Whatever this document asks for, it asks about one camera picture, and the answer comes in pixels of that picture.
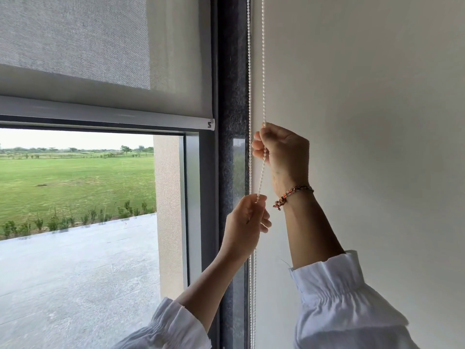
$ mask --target lawn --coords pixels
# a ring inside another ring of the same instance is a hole
[[[155,208],[154,157],[0,159],[0,227],[17,226],[39,216],[47,225],[58,218],[80,221],[90,209],[118,216],[118,207],[131,201]]]

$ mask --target gray blind fabric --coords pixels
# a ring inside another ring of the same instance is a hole
[[[0,0],[0,95],[212,117],[210,0]]]

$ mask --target stone tile floor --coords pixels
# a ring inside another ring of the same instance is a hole
[[[0,348],[108,348],[160,303],[157,216],[0,241]]]

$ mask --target bracelet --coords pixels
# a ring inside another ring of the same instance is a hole
[[[299,186],[293,187],[290,190],[288,190],[285,194],[283,194],[281,198],[274,203],[273,207],[277,208],[278,211],[281,211],[280,207],[283,206],[287,202],[287,198],[291,194],[296,193],[297,191],[305,191],[305,190],[315,192],[311,186],[299,185]]]

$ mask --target sleeve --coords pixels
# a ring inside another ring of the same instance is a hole
[[[298,349],[418,349],[407,319],[364,279],[355,251],[291,270],[301,298]]]
[[[200,321],[176,301],[165,298],[147,327],[130,334],[113,349],[210,349]]]

